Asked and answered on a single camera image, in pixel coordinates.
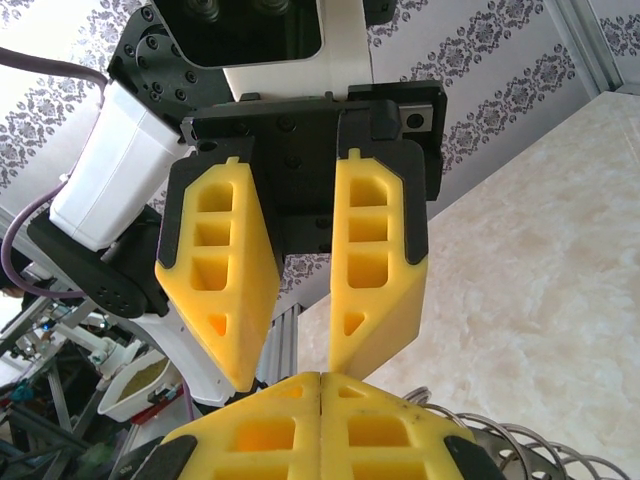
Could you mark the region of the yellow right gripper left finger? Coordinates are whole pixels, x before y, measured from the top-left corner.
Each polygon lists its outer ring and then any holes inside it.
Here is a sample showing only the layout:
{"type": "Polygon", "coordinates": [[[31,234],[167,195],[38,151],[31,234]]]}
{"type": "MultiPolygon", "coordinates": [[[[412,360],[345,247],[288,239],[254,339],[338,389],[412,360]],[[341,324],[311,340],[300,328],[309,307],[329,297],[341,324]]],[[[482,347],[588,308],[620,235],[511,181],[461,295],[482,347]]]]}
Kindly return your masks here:
{"type": "Polygon", "coordinates": [[[132,480],[320,480],[319,387],[300,374],[185,424],[132,480]]]}

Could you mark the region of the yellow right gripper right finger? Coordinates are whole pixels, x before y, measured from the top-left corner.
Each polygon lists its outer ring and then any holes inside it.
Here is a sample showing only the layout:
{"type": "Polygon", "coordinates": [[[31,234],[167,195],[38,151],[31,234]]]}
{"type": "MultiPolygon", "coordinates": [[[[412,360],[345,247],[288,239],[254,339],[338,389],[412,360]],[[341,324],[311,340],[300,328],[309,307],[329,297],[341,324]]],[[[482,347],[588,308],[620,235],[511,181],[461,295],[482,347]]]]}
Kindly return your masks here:
{"type": "Polygon", "coordinates": [[[369,384],[320,377],[322,480],[505,480],[470,429],[369,384]]]}

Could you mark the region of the white tub of green granules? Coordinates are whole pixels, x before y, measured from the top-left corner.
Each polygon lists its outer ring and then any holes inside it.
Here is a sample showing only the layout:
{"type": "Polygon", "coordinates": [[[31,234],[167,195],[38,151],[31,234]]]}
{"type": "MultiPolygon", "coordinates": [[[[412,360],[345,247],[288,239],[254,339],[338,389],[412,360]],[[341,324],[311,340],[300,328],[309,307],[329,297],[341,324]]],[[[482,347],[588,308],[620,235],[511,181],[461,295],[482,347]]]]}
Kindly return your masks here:
{"type": "Polygon", "coordinates": [[[126,366],[111,382],[97,413],[116,422],[126,422],[150,408],[150,395],[171,390],[181,383],[173,363],[158,351],[149,351],[126,366]]]}

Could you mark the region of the dark metal stand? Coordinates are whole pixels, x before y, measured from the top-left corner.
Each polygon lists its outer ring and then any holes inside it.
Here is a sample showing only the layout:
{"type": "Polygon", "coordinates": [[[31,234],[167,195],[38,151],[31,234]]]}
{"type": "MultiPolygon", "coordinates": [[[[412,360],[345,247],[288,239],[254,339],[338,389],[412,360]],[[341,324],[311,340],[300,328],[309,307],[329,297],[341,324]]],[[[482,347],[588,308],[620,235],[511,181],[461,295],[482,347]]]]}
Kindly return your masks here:
{"type": "Polygon", "coordinates": [[[118,423],[90,407],[69,429],[22,405],[0,410],[0,480],[116,480],[142,463],[141,427],[118,423]]]}

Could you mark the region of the aluminium frame rail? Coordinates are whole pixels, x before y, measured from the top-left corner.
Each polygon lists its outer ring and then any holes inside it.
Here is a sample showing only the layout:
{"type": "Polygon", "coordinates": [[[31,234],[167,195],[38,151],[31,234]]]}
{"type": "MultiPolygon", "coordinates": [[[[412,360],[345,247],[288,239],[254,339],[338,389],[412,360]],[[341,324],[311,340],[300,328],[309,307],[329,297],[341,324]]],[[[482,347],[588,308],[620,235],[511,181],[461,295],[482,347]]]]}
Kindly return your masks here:
{"type": "Polygon", "coordinates": [[[272,370],[270,380],[277,383],[294,376],[298,370],[298,326],[299,316],[305,308],[294,304],[275,321],[272,338],[272,370]]]}

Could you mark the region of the aluminium frame post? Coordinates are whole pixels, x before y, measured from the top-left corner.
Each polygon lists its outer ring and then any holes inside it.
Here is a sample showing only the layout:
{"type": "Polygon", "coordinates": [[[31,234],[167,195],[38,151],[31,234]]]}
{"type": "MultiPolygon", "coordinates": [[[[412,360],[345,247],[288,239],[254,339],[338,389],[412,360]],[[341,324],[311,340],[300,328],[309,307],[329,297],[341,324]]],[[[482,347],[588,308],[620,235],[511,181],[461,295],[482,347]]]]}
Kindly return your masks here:
{"type": "Polygon", "coordinates": [[[593,0],[543,0],[589,96],[615,92],[623,76],[606,40],[593,0]]]}

